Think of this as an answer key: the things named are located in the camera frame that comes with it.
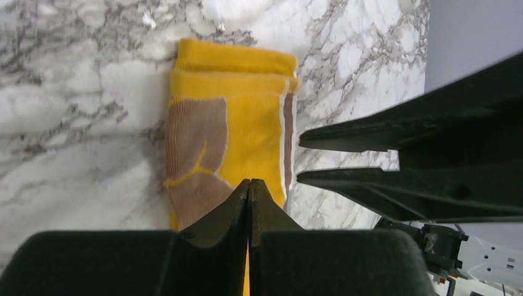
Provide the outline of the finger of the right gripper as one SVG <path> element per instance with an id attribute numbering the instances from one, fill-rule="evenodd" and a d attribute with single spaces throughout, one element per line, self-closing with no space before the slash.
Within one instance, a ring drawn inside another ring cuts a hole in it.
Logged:
<path id="1" fill-rule="evenodd" d="M 304 132 L 302 147 L 397 150 L 403 165 L 522 159 L 522 54 L 368 117 Z"/>
<path id="2" fill-rule="evenodd" d="M 400 171 L 304 171 L 297 180 L 336 192 L 391 221 L 522 221 L 521 161 Z"/>

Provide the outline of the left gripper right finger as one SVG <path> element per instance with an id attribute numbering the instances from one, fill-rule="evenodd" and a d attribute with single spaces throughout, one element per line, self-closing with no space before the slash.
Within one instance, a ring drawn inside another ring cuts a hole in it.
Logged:
<path id="1" fill-rule="evenodd" d="M 249 186 L 251 295 L 434 295 L 419 247 L 396 230 L 306 230 Z"/>

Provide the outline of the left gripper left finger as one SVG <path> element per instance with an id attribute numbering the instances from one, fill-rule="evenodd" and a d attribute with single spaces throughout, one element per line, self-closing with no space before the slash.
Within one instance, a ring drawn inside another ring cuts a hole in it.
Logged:
<path id="1" fill-rule="evenodd" d="M 242 295 L 244 180 L 184 231 L 46 231 L 1 275 L 2 295 Z"/>

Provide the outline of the yellow towel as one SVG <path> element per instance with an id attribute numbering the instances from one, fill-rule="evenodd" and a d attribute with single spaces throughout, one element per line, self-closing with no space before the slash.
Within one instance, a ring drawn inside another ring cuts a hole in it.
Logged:
<path id="1" fill-rule="evenodd" d="M 283 206 L 293 181 L 296 56 L 184 38 L 170 73 L 164 188 L 180 231 L 262 179 Z"/>

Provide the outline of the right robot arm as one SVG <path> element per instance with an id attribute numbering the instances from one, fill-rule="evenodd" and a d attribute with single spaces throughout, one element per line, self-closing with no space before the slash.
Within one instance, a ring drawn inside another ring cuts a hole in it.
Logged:
<path id="1" fill-rule="evenodd" d="M 408 233 L 440 277 L 522 286 L 522 252 L 459 230 L 522 221 L 522 54 L 368 117 L 310 129 L 301 147 L 395 150 L 399 170 L 304 171 Z"/>

